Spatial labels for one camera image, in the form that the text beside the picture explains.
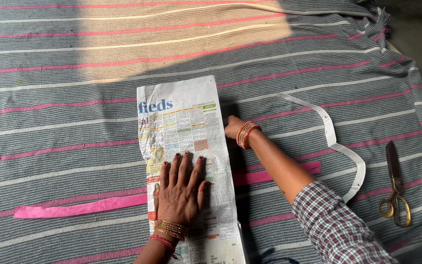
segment woman photo in advertisement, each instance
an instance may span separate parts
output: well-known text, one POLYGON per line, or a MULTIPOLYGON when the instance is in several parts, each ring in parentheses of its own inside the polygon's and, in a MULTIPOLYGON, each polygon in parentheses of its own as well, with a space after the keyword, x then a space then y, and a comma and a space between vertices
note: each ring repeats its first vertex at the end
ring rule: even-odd
POLYGON ((160 192, 160 185, 156 183, 154 185, 154 191, 152 192, 152 198, 154 199, 154 211, 157 212, 159 208, 159 192, 160 192))

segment hand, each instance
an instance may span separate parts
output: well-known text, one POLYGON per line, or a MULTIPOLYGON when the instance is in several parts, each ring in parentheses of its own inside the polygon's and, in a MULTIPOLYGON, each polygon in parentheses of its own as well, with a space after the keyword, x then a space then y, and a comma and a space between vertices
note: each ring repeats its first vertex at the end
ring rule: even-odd
POLYGON ((236 116, 228 116, 224 120, 224 125, 226 125, 224 128, 224 134, 226 134, 226 137, 235 140, 237 138, 237 132, 243 124, 245 124, 245 122, 240 118, 236 116))
POLYGON ((206 181, 198 187, 203 157, 199 157, 188 180, 190 152, 186 151, 180 163, 180 153, 175 155, 172 165, 164 162, 160 172, 160 194, 158 219, 168 220, 189 227, 204 204, 206 181))

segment plaid shirt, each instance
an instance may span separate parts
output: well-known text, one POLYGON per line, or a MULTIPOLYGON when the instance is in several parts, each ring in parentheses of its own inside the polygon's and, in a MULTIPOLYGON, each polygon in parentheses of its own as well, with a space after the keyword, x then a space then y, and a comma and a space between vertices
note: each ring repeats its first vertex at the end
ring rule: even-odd
POLYGON ((342 198, 319 181, 296 196, 293 212, 326 263, 398 263, 342 198))

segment striped rug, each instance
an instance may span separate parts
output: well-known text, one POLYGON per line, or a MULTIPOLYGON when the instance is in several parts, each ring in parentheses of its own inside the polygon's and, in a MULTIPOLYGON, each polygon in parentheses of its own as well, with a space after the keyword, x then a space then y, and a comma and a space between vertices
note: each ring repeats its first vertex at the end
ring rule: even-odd
MULTIPOLYGON (((327 147, 314 111, 274 94, 323 107, 367 165, 349 206, 402 263, 422 263, 422 80, 412 58, 385 49, 387 20, 351 0, 0 0, 0 263, 132 262, 147 242, 145 205, 61 219, 14 210, 144 194, 136 87, 210 74, 224 115, 320 163, 317 178, 344 194, 355 164, 327 147), (409 228, 377 212, 390 140, 409 228)), ((229 152, 236 177, 264 175, 252 151, 229 152)), ((252 263, 321 263, 272 181, 235 193, 252 263)))

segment newspaper strip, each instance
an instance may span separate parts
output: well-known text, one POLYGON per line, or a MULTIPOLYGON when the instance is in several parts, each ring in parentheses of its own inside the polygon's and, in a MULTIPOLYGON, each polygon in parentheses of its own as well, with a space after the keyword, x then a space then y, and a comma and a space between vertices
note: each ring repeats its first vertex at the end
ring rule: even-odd
POLYGON ((203 156, 208 181, 207 205, 177 245, 177 264, 243 264, 245 254, 237 224, 234 187, 214 76, 137 88, 138 139, 147 163, 149 231, 157 220, 159 175, 164 161, 191 152, 192 164, 203 156))
POLYGON ((305 107, 312 108, 313 110, 315 110, 324 122, 325 137, 327 140, 328 147, 348 156, 348 158, 352 159, 356 163, 356 176, 353 180, 353 183, 351 184, 351 188, 349 189, 348 193, 343 196, 343 201, 345 203, 348 202, 351 198, 356 195, 362 183, 364 182, 364 177, 366 175, 366 163, 364 162, 364 160, 362 160, 361 157, 354 151, 336 142, 335 128, 333 126, 333 122, 331 121, 331 118, 327 114, 327 112, 323 110, 323 108, 321 108, 320 106, 313 105, 309 102, 302 101, 301 99, 295 98, 294 96, 291 96, 289 94, 277 93, 276 95, 293 103, 303 105, 305 107))

